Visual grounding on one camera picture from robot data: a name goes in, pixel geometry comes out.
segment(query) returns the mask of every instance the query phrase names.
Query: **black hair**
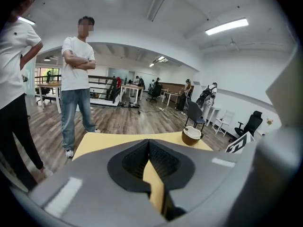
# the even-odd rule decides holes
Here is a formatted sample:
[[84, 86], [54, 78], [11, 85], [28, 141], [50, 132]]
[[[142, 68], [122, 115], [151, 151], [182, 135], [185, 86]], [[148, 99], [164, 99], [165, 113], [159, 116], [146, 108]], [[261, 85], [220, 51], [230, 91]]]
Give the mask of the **black hair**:
[[93, 17], [89, 17], [89, 16], [84, 16], [84, 17], [80, 18], [79, 21], [78, 21], [78, 25], [80, 25], [80, 23], [81, 23], [82, 20], [84, 20], [84, 19], [88, 19], [90, 22], [92, 22], [93, 25], [95, 25], [95, 20], [94, 20], [94, 18], [93, 18]]

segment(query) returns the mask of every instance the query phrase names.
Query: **ceiling light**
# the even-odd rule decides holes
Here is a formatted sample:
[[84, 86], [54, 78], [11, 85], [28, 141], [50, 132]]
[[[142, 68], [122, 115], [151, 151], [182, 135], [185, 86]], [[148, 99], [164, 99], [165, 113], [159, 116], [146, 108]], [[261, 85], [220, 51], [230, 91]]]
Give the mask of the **ceiling light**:
[[215, 28], [208, 29], [205, 32], [208, 35], [213, 35], [213, 34], [222, 32], [224, 30], [228, 30], [228, 29], [232, 29], [232, 28], [237, 28], [237, 27], [242, 27], [242, 26], [247, 26], [247, 25], [248, 25], [247, 19], [246, 18], [242, 18], [242, 19], [239, 19], [239, 20], [236, 20], [236, 21], [232, 21], [232, 22], [229, 22], [229, 23], [226, 23], [226, 24], [219, 25], [219, 26], [217, 26]]
[[30, 25], [34, 25], [34, 24], [35, 24], [34, 21], [29, 20], [29, 19], [24, 18], [24, 17], [18, 17], [18, 19], [21, 20], [21, 21], [23, 21], [23, 22], [27, 22], [27, 23], [30, 24]]

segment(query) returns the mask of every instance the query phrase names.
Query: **black pants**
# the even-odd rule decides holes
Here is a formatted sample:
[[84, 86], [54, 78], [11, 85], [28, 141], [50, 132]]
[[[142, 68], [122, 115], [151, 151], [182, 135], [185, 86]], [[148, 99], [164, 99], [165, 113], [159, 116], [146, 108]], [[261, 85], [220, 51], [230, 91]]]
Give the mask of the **black pants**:
[[138, 97], [140, 97], [141, 91], [142, 91], [142, 89], [139, 90], [139, 92], [138, 92]]
[[24, 94], [0, 109], [0, 132], [0, 151], [4, 158], [23, 185], [33, 189], [37, 182], [23, 163], [13, 136], [14, 133], [35, 166], [41, 169], [43, 162], [30, 134]]
[[183, 94], [181, 95], [179, 104], [178, 104], [178, 106], [177, 106], [177, 109], [178, 109], [178, 110], [183, 111], [183, 108], [184, 108], [184, 105], [185, 105], [185, 101], [186, 101], [186, 96], [185, 96], [185, 93], [183, 93]]

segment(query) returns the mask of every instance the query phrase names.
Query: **blue jeans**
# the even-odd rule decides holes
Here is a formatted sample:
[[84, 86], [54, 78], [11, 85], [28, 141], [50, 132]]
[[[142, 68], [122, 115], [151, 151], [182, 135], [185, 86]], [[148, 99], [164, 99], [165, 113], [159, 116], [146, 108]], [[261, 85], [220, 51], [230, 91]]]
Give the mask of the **blue jeans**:
[[75, 114], [77, 105], [79, 105], [83, 126], [88, 132], [94, 132], [95, 124], [90, 118], [90, 98], [89, 88], [62, 91], [61, 94], [61, 120], [62, 120], [62, 135], [63, 147], [65, 150], [73, 149], [75, 141]]

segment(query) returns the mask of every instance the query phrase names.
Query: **white sneaker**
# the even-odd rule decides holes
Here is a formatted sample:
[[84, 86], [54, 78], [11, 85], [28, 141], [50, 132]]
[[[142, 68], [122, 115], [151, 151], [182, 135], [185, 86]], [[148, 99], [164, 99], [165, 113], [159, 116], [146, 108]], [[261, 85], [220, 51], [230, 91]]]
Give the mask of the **white sneaker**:
[[71, 157], [74, 156], [74, 152], [73, 152], [72, 149], [66, 150], [66, 151], [65, 151], [65, 154], [66, 154], [66, 157], [67, 157], [67, 158], [71, 158]]
[[101, 130], [95, 129], [94, 132], [90, 132], [90, 133], [101, 133]]
[[50, 170], [50, 169], [47, 169], [47, 168], [44, 168], [42, 170], [43, 174], [46, 176], [46, 177], [49, 177], [51, 175], [53, 175], [53, 172]]

